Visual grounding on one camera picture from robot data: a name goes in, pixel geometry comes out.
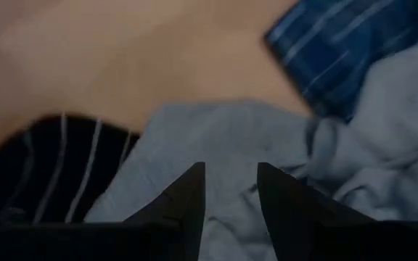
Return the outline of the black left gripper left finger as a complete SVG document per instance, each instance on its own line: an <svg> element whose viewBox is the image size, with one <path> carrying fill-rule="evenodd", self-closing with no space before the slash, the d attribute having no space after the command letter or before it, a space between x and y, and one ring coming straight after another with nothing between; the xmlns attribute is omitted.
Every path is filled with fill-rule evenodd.
<svg viewBox="0 0 418 261"><path fill-rule="evenodd" d="M137 226L132 260L197 260L205 217L205 164L197 162L126 219Z"/></svg>

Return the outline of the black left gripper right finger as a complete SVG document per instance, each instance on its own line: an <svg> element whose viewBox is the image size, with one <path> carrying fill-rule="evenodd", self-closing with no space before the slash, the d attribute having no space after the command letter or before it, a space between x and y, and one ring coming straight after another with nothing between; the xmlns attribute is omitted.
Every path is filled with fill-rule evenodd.
<svg viewBox="0 0 418 261"><path fill-rule="evenodd" d="M257 186L278 260L341 260L351 245L346 233L373 221L266 162Z"/></svg>

